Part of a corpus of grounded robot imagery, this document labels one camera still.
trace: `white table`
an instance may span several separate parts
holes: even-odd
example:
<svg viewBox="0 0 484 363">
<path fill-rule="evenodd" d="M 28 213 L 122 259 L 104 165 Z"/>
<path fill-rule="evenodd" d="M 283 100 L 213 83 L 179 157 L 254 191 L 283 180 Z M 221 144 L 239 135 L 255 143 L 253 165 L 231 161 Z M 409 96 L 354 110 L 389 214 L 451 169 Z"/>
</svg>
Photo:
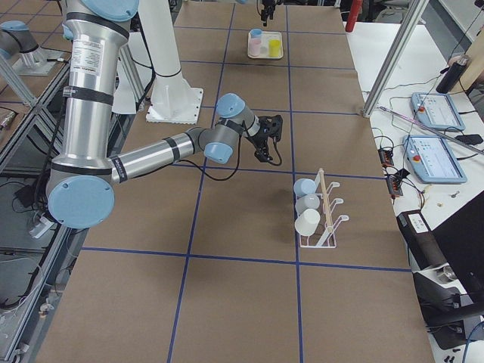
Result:
<svg viewBox="0 0 484 363">
<path fill-rule="evenodd" d="M 355 68 L 358 71 L 358 80 L 364 96 L 371 90 L 385 56 L 399 29 L 399 24 L 387 23 L 357 23 L 353 33 L 348 33 L 349 46 L 351 48 Z M 400 61 L 398 62 L 391 78 L 386 86 L 393 88 L 397 85 L 407 85 L 411 83 L 422 83 L 430 81 L 439 75 L 439 71 L 446 67 L 446 60 L 440 54 L 439 49 L 423 25 L 417 26 L 412 35 Z M 390 106 L 389 100 L 392 97 L 408 97 L 406 99 L 395 98 L 392 100 L 392 108 L 396 112 L 407 116 L 412 115 L 410 96 L 413 92 L 428 92 L 438 84 L 436 80 L 424 85 L 399 86 L 392 90 L 386 90 L 379 104 Z M 459 112 L 474 110 L 464 93 L 452 95 L 452 99 Z M 462 115 L 466 125 L 466 134 L 480 134 L 484 136 L 484 123 L 477 113 Z M 396 128 L 391 123 L 391 115 L 380 110 L 375 110 L 371 115 L 371 125 L 382 130 L 383 134 L 393 140 L 395 145 L 402 143 L 402 138 L 406 132 Z M 394 125 L 409 130 L 410 125 L 406 121 L 398 118 L 394 119 Z M 414 127 L 413 135 L 429 134 L 417 127 Z M 374 135 L 380 135 L 378 130 L 374 130 Z M 464 157 L 472 153 L 462 147 L 449 143 L 456 157 Z M 390 142 L 383 140 L 383 146 L 390 146 Z M 404 166 L 403 147 L 396 147 L 393 159 L 398 169 Z M 458 211 L 468 201 L 472 200 L 477 194 L 484 190 L 482 176 L 484 175 L 484 157 L 476 156 L 472 159 L 460 162 L 468 182 L 462 185 L 425 185 L 421 184 L 413 175 L 408 178 L 415 183 L 420 190 L 425 190 L 426 203 L 422 209 L 422 214 L 429 226 L 434 229 L 444 222 L 453 213 Z M 411 171 L 410 166 L 405 163 L 405 168 Z M 419 200 L 415 189 L 408 185 L 402 186 L 403 197 L 396 199 L 394 211 L 396 216 L 406 210 L 419 209 Z M 457 283 L 458 288 L 464 292 L 464 288 Z M 435 360 L 440 362 L 447 356 L 455 355 L 455 363 L 462 361 L 463 347 L 460 352 L 454 353 L 452 350 L 442 351 L 430 335 Z M 467 354 L 466 363 L 482 363 L 484 357 L 484 342 L 472 343 Z"/>
</svg>

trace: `cup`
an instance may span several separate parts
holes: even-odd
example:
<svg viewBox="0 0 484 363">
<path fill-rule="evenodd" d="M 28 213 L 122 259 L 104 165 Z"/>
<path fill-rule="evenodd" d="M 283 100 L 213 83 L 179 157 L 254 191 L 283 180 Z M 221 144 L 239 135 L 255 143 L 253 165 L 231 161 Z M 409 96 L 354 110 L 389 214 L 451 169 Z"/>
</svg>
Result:
<svg viewBox="0 0 484 363">
<path fill-rule="evenodd" d="M 262 30 L 261 29 L 252 29 L 252 30 L 250 30 L 250 38 L 251 39 L 254 39 L 254 38 L 261 39 L 262 38 Z"/>
<path fill-rule="evenodd" d="M 294 228 L 304 237 L 312 236 L 316 232 L 321 216 L 316 209 L 306 209 L 297 217 Z"/>
<path fill-rule="evenodd" d="M 314 194 L 316 192 L 316 188 L 315 181 L 307 178 L 296 180 L 293 186 L 294 194 L 299 198 L 308 194 Z"/>
<path fill-rule="evenodd" d="M 249 40 L 249 54 L 257 57 L 260 55 L 260 46 L 262 44 L 262 40 L 260 38 L 250 38 Z"/>
<path fill-rule="evenodd" d="M 281 41 L 279 39 L 269 40 L 269 57 L 279 57 L 281 55 Z"/>
<path fill-rule="evenodd" d="M 297 214 L 303 214 L 306 209 L 317 209 L 321 200 L 316 194 L 308 194 L 302 198 L 299 198 L 296 202 Z"/>
</svg>

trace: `blue cable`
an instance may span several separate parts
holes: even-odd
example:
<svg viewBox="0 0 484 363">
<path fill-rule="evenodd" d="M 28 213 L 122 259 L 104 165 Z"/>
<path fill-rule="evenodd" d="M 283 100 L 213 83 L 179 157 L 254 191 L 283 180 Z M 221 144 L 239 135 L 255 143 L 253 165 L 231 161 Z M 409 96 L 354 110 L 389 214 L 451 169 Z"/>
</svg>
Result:
<svg viewBox="0 0 484 363">
<path fill-rule="evenodd" d="M 464 349 L 464 357 L 462 357 L 462 363 L 466 363 L 466 357 L 467 357 L 467 350 L 469 349 L 469 344 L 470 344 L 470 338 L 472 338 L 472 334 L 479 328 L 479 327 L 484 327 L 484 321 L 481 321 L 472 329 L 472 331 L 469 334 L 469 337 L 467 338 L 466 342 L 466 348 Z"/>
</svg>

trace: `red tube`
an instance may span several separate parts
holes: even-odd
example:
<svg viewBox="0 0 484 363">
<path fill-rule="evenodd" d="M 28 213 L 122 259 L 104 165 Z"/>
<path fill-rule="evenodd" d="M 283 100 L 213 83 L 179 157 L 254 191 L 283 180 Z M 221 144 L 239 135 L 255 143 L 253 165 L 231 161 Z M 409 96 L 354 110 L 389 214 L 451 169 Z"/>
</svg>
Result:
<svg viewBox="0 0 484 363">
<path fill-rule="evenodd" d="M 352 32 L 353 29 L 355 29 L 355 23 L 360 13 L 361 4 L 363 4 L 363 0 L 353 0 L 353 3 L 351 4 L 351 11 L 349 12 L 345 28 L 348 33 Z"/>
</svg>

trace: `pink cup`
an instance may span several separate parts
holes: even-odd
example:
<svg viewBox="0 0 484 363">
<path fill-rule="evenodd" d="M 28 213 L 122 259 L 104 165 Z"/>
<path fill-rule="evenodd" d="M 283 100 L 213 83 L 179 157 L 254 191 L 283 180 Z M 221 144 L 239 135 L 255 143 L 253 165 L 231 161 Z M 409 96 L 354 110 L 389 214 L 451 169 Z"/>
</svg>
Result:
<svg viewBox="0 0 484 363">
<path fill-rule="evenodd" d="M 260 45 L 262 40 L 260 38 L 250 38 L 249 40 L 249 54 L 257 57 L 260 54 Z"/>
</svg>

